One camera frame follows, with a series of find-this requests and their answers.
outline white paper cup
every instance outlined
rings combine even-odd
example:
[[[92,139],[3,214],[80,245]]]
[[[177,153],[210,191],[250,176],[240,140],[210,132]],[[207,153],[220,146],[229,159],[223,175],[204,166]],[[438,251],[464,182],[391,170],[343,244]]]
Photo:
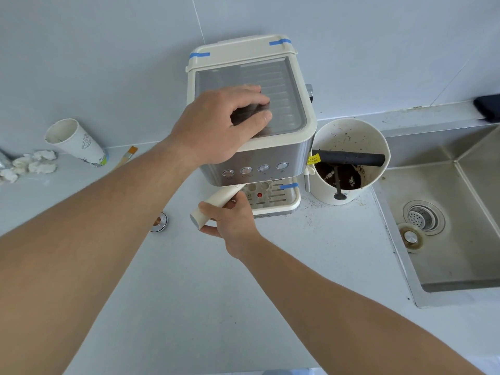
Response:
[[[101,167],[108,161],[101,146],[72,118],[62,119],[49,127],[45,141],[94,167]]]
[[[345,200],[337,200],[334,197],[337,189],[325,182],[315,169],[316,173],[309,179],[311,194],[319,201],[330,205],[346,204],[358,197],[382,176],[391,160],[391,152],[383,134],[369,123],[359,119],[341,118],[327,123],[317,131],[312,144],[314,150],[369,152],[385,155],[382,167],[359,166],[357,168],[361,176],[361,188],[343,189],[342,193],[347,196]]]

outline stainless steel sink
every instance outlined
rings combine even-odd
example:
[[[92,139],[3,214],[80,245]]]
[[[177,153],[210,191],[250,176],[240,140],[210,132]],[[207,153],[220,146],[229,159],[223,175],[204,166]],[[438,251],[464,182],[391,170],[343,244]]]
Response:
[[[499,129],[461,121],[384,132],[391,163],[373,191],[419,307],[500,299]],[[423,232],[416,253],[400,223]]]

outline wall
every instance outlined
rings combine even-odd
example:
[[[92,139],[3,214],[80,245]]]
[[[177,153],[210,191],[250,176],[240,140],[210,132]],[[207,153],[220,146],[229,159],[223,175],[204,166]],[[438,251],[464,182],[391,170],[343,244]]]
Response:
[[[66,117],[103,146],[156,141],[184,108],[190,51],[251,34],[291,38],[318,119],[500,91],[500,0],[0,3],[0,148],[10,153],[44,147]]]

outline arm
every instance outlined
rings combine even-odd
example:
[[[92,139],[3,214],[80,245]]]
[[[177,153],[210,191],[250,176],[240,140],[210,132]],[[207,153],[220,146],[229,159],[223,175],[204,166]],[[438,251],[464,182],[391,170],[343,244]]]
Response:
[[[327,373],[481,374],[413,322],[322,277],[264,239],[243,192],[228,204],[200,203],[217,221],[217,227],[202,231],[224,238],[229,254],[252,273]]]
[[[270,112],[260,87],[202,94],[171,135],[0,237],[0,373],[62,373],[161,210],[199,165],[229,159]]]

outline hand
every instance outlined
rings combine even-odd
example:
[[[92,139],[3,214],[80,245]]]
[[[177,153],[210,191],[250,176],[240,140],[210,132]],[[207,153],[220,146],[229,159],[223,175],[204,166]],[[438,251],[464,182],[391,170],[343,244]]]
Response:
[[[235,258],[241,258],[243,250],[248,246],[246,244],[255,243],[262,238],[255,226],[247,195],[242,191],[238,192],[234,200],[230,200],[224,208],[218,208],[204,201],[199,203],[198,208],[217,222],[217,227],[205,225],[200,231],[223,238],[228,253]]]
[[[272,118],[268,110],[234,126],[231,114],[250,104],[269,103],[258,85],[242,85],[203,92],[189,104],[166,140],[192,155],[197,166],[221,163],[231,158],[242,144],[266,127]]]

